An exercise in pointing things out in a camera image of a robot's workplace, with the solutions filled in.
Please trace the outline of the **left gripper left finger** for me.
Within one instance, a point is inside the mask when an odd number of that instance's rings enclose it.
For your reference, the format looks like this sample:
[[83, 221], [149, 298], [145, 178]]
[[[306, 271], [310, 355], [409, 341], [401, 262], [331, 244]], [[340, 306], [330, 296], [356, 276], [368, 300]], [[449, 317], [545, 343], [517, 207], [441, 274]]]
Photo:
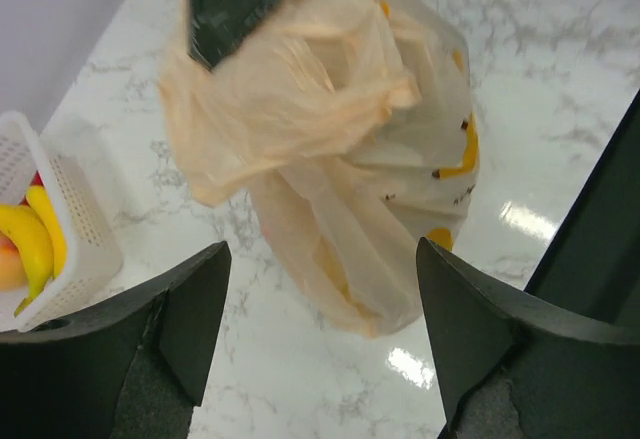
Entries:
[[224, 242], [91, 307], [1, 335], [4, 438], [185, 438], [231, 269]]

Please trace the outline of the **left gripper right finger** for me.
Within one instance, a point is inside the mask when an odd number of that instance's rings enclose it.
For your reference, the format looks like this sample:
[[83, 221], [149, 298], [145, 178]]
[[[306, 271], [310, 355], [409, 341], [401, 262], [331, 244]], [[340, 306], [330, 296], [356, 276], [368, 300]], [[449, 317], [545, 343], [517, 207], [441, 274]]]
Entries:
[[549, 304], [428, 239], [416, 266], [441, 437], [638, 437], [638, 332]]

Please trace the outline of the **peach banana-print plastic bag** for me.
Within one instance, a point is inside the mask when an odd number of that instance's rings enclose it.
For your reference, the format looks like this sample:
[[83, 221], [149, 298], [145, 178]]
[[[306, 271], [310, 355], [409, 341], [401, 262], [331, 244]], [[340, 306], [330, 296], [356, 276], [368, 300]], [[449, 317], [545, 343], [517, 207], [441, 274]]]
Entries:
[[468, 48], [422, 0], [281, 0], [205, 69], [188, 0], [158, 86], [174, 161], [213, 207], [250, 196], [300, 291], [335, 326], [422, 313], [415, 253], [451, 248], [479, 169]]

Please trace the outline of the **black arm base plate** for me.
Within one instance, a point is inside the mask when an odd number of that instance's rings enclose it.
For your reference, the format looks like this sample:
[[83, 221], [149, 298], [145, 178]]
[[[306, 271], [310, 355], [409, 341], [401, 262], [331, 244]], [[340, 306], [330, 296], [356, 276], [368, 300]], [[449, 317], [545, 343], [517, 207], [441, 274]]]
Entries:
[[639, 98], [635, 97], [525, 291], [639, 329]]

